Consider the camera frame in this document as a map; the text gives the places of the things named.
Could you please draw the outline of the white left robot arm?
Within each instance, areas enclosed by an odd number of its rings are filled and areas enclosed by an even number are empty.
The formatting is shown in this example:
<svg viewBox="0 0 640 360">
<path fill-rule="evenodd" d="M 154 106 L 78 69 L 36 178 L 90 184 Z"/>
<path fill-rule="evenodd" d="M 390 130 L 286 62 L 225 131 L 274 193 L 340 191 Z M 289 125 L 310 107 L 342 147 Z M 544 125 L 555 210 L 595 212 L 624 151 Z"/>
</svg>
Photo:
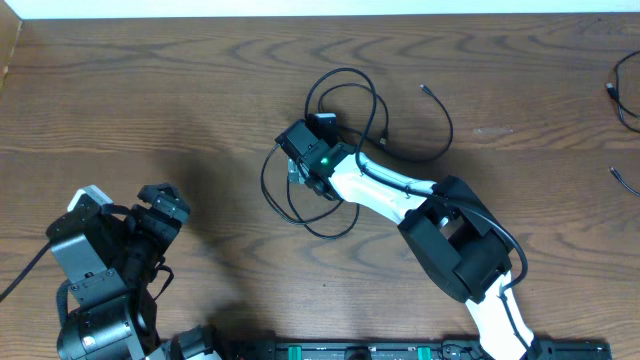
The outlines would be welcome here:
<svg viewBox="0 0 640 360">
<path fill-rule="evenodd" d="M 178 189 L 145 185 L 140 204 L 115 204 L 97 186 L 79 189 L 46 235 L 66 275 L 56 294 L 62 359 L 144 359 L 161 340 L 148 291 L 190 215 Z"/>
</svg>

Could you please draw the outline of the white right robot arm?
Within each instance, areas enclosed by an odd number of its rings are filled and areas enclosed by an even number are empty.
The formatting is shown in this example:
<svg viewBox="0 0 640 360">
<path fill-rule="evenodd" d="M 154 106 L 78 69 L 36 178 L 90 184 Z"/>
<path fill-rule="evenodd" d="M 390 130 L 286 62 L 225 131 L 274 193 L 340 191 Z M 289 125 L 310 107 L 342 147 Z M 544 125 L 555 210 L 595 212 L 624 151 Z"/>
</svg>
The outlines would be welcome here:
<svg viewBox="0 0 640 360">
<path fill-rule="evenodd" d="M 528 271 L 524 251 L 464 181 L 399 174 L 305 120 L 275 143 L 316 194 L 367 207 L 396 224 L 431 281 L 467 307 L 487 355 L 535 358 L 536 337 L 513 295 Z"/>
</svg>

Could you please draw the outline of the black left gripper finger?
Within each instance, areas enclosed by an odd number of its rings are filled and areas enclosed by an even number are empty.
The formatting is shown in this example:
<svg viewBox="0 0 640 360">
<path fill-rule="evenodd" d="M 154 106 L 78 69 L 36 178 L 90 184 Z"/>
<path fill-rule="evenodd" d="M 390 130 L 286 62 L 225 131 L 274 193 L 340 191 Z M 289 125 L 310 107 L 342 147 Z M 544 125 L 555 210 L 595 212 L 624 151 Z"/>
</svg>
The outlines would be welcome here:
<svg viewBox="0 0 640 360">
<path fill-rule="evenodd" d="M 157 185 L 145 185 L 138 192 L 137 197 L 151 205 L 155 204 L 161 197 L 161 188 Z"/>
<path fill-rule="evenodd" d="M 152 185 L 151 197 L 152 207 L 170 219 L 179 221 L 181 224 L 189 219 L 191 208 L 182 199 L 175 186 L 168 183 Z"/>
</svg>

